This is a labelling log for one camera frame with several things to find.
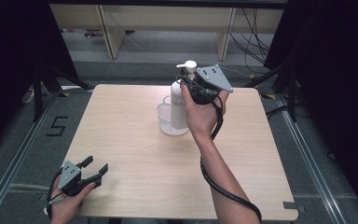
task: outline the transparent cup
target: transparent cup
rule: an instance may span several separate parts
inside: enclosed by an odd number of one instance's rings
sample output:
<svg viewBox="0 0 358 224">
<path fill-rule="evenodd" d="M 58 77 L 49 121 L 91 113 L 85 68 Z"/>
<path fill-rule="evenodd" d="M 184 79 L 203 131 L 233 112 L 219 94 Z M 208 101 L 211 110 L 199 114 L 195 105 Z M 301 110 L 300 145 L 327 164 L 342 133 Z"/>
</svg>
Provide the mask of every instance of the transparent cup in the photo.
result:
<svg viewBox="0 0 358 224">
<path fill-rule="evenodd" d="M 164 97 L 162 104 L 157 107 L 159 128 L 168 135 L 182 135 L 187 133 L 188 127 L 175 129 L 171 125 L 171 104 L 165 102 L 165 99 L 169 97 L 171 96 Z"/>
</svg>

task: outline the spray bottle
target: spray bottle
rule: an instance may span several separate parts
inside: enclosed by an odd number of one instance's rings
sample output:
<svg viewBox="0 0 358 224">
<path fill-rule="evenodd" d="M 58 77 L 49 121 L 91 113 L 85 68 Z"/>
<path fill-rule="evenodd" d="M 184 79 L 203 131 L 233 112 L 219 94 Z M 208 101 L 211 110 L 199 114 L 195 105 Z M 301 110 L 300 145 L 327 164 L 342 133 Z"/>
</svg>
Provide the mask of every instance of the spray bottle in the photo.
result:
<svg viewBox="0 0 358 224">
<path fill-rule="evenodd" d="M 185 64 L 176 65 L 178 68 L 184 67 L 190 78 L 194 78 L 194 72 L 197 69 L 197 63 L 187 61 Z M 185 101 L 180 88 L 180 80 L 174 81 L 171 85 L 171 125 L 174 129 L 187 128 Z"/>
</svg>

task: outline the finger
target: finger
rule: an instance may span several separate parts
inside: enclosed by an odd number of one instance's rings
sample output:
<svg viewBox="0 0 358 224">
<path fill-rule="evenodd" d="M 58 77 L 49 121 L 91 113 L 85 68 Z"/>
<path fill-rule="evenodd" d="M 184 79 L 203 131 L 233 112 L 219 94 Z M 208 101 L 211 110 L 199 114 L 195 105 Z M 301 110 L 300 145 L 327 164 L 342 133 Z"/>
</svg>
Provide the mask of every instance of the finger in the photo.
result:
<svg viewBox="0 0 358 224">
<path fill-rule="evenodd" d="M 83 199 L 86 198 L 87 195 L 89 195 L 89 193 L 94 189 L 94 187 L 94 182 L 88 184 L 75 196 L 75 198 L 78 200 L 79 203 L 81 203 L 81 201 L 83 201 Z"/>
<path fill-rule="evenodd" d="M 58 184 L 60 183 L 61 175 L 57 176 L 57 178 L 54 181 L 53 188 L 56 189 L 58 187 Z"/>
<path fill-rule="evenodd" d="M 182 89 L 182 96 L 185 100 L 185 105 L 195 104 L 193 98 L 191 98 L 191 94 L 187 88 L 187 85 L 181 85 L 180 88 Z"/>
<path fill-rule="evenodd" d="M 220 97 L 220 99 L 222 99 L 223 103 L 226 102 L 228 96 L 229 96 L 229 92 L 228 92 L 228 91 L 223 91 L 223 90 L 221 90 L 220 93 L 219 93 L 219 97 Z"/>
</svg>

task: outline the metal rail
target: metal rail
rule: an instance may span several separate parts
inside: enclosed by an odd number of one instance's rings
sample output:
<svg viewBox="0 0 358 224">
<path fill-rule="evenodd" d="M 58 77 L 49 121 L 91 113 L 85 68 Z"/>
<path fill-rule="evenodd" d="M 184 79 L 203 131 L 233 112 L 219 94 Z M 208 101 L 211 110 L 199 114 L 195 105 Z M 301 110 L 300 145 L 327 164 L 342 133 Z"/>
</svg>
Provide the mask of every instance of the metal rail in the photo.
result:
<svg viewBox="0 0 358 224">
<path fill-rule="evenodd" d="M 277 100 L 279 106 L 286 105 L 282 95 L 277 94 Z M 319 166 L 317 165 L 315 159 L 312 156 L 310 149 L 301 134 L 301 131 L 298 129 L 298 126 L 295 122 L 292 121 L 290 115 L 287 111 L 283 111 L 283 117 L 286 121 L 289 130 L 294 137 L 298 150 L 301 154 L 302 159 L 304 160 L 310 176 L 312 177 L 313 183 L 315 184 L 316 189 L 318 190 L 321 199 L 324 203 L 324 206 L 327 210 L 328 215 L 330 216 L 333 223 L 345 224 L 348 223 L 345 217 L 342 214 L 341 209 L 335 199 L 331 189 L 328 187 Z"/>
<path fill-rule="evenodd" d="M 49 109 L 51 108 L 57 97 L 58 97 L 58 93 L 51 93 L 48 96 L 44 112 L 41 114 L 40 118 L 32 124 L 30 130 L 28 131 L 27 135 L 22 141 L 19 149 L 14 155 L 10 165 L 7 167 L 4 175 L 2 176 L 0 180 L 0 205 L 2 201 L 5 199 L 7 191 L 10 188 L 10 184 L 13 182 L 17 173 L 19 172 L 21 165 L 24 162 L 30 150 L 30 147 L 34 142 L 37 133 L 40 130 L 40 127 L 43 125 L 46 118 L 46 114 L 48 113 Z"/>
</svg>

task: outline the table top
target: table top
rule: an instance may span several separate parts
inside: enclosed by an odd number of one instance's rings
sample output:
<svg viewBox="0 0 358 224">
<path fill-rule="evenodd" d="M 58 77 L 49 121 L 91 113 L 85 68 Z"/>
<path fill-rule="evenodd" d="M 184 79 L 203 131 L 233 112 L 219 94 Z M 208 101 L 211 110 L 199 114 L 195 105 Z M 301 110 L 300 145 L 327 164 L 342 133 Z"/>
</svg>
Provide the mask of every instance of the table top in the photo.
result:
<svg viewBox="0 0 358 224">
<path fill-rule="evenodd" d="M 106 163 L 109 171 L 79 215 L 216 218 L 191 133 L 169 136 L 159 129 L 157 107 L 169 94 L 169 86 L 95 88 L 66 160 L 94 157 L 82 178 Z M 295 220 L 297 210 L 283 208 L 294 199 L 257 91 L 234 89 L 224 119 L 215 144 L 263 219 Z"/>
</svg>

